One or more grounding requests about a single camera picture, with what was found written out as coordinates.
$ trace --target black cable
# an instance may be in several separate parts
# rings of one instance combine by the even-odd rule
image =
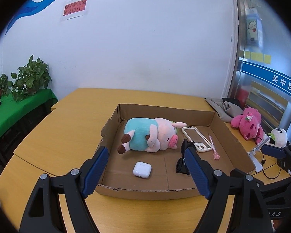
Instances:
[[[278,173],[278,175],[275,177],[275,178],[269,178],[266,174],[265,174],[265,170],[267,170],[268,168],[270,168],[270,167],[272,167],[272,166],[274,166],[274,165],[276,165],[277,163],[275,163],[275,164],[272,164],[271,166],[269,166],[269,167],[267,167],[267,168],[265,168],[265,169],[262,169],[262,172],[264,173],[264,175],[266,176],[266,178],[268,178],[268,179],[270,179],[270,180],[274,180],[274,179],[276,179],[278,176],[279,176],[279,174],[280,174],[280,172],[281,172],[281,168],[280,168],[280,170],[279,170],[279,173]]]

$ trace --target cartoon sheep poster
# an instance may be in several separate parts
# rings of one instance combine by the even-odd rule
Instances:
[[[251,46],[263,47],[262,20],[256,8],[246,10],[246,33],[247,44]]]
[[[248,38],[251,42],[258,40],[258,28],[257,28],[257,21],[250,21],[248,24]]]

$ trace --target pink stuffed bear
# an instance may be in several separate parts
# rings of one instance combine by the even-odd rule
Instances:
[[[256,144],[263,140],[264,131],[261,127],[261,114],[257,109],[245,108],[242,115],[232,119],[230,125],[234,128],[239,128],[246,140],[255,138]]]

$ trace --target teal plush shirt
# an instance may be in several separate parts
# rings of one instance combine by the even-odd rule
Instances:
[[[158,123],[154,119],[138,117],[128,120],[125,125],[124,134],[135,130],[134,136],[129,141],[129,147],[132,150],[144,151],[149,147],[145,137],[150,133],[151,124],[156,125],[158,128]]]

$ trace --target plush toy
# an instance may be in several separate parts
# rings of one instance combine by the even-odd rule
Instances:
[[[118,147],[118,153],[123,154],[130,149],[146,152],[177,149],[177,128],[185,126],[185,123],[174,123],[163,118],[132,118],[125,125],[121,139],[123,144]]]
[[[246,140],[254,138],[256,144],[263,140],[264,131],[261,127],[261,114],[257,109],[245,108],[242,115],[232,119],[230,125],[239,128]]]
[[[284,129],[273,129],[268,135],[264,134],[264,138],[267,138],[268,136],[272,137],[266,142],[266,144],[279,148],[287,146],[288,136]]]

